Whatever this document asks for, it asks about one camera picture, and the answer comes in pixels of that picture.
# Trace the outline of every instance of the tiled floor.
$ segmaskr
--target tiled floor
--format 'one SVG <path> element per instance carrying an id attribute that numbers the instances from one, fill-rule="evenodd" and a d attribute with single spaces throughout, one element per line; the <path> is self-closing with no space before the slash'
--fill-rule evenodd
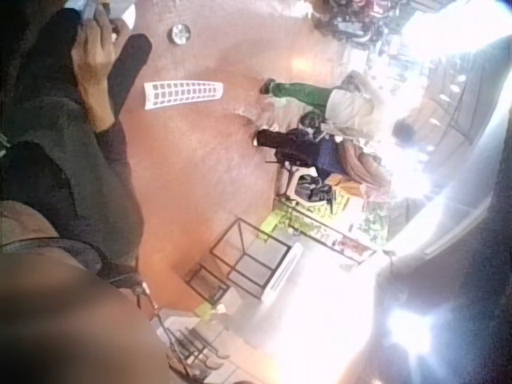
<path id="1" fill-rule="evenodd" d="M 250 139 L 258 95 L 269 76 L 334 84 L 342 47 L 294 17 L 295 0 L 139 1 L 134 32 L 153 43 L 150 60 L 122 112 L 134 185 L 146 220 L 141 270 L 156 300 L 193 310 L 201 299 L 182 281 L 240 216 L 259 225 L 271 209 L 276 169 Z M 167 41 L 178 22 L 192 29 L 185 46 Z M 143 83 L 209 80 L 221 100 L 143 110 Z"/>

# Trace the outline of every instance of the person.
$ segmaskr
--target person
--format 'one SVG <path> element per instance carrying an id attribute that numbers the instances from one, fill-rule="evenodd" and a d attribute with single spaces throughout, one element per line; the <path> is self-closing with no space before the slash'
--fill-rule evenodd
<path id="1" fill-rule="evenodd" d="M 276 149 L 278 162 L 314 166 L 322 180 L 349 195 L 377 201 L 386 198 L 390 191 L 390 177 L 379 159 L 349 139 L 340 143 L 333 138 L 315 142 L 304 130 L 259 130 L 253 144 Z"/>
<path id="2" fill-rule="evenodd" d="M 102 7 L 44 25 L 2 122 L 2 252 L 71 256 L 105 278 L 133 271 L 123 266 L 136 262 L 143 220 L 118 117 L 150 52 Z"/>
<path id="3" fill-rule="evenodd" d="M 400 146 L 409 146 L 414 140 L 414 128 L 405 120 L 393 122 L 393 114 L 386 107 L 381 92 L 364 75 L 351 71 L 347 77 L 354 83 L 354 89 L 361 92 L 281 83 L 269 78 L 260 93 L 294 98 L 315 108 L 330 122 L 322 125 L 327 133 L 373 141 L 392 135 Z"/>

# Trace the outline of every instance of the bright light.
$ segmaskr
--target bright light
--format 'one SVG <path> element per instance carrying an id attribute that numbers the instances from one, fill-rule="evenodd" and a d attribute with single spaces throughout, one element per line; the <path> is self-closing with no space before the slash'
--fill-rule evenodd
<path id="1" fill-rule="evenodd" d="M 125 21 L 128 27 L 132 30 L 135 25 L 135 4 L 132 4 L 130 8 L 126 10 L 121 18 Z"/>
<path id="2" fill-rule="evenodd" d="M 420 162 L 427 162 L 429 159 L 429 155 L 428 154 L 424 154 L 422 152 L 418 152 L 418 160 Z"/>
<path id="3" fill-rule="evenodd" d="M 412 170 L 394 173 L 391 183 L 399 198 L 423 198 L 430 191 L 428 177 Z"/>
<path id="4" fill-rule="evenodd" d="M 290 13 L 291 16 L 296 18 L 310 18 L 311 14 L 313 13 L 313 6 L 308 2 L 301 0 L 292 6 Z"/>
<path id="5" fill-rule="evenodd" d="M 411 312 L 395 310 L 388 321 L 391 340 L 403 346 L 413 356 L 430 350 L 430 322 Z"/>
<path id="6" fill-rule="evenodd" d="M 510 34 L 510 12 L 491 0 L 457 0 L 437 14 L 417 12 L 402 30 L 412 55 L 421 60 L 474 52 Z"/>

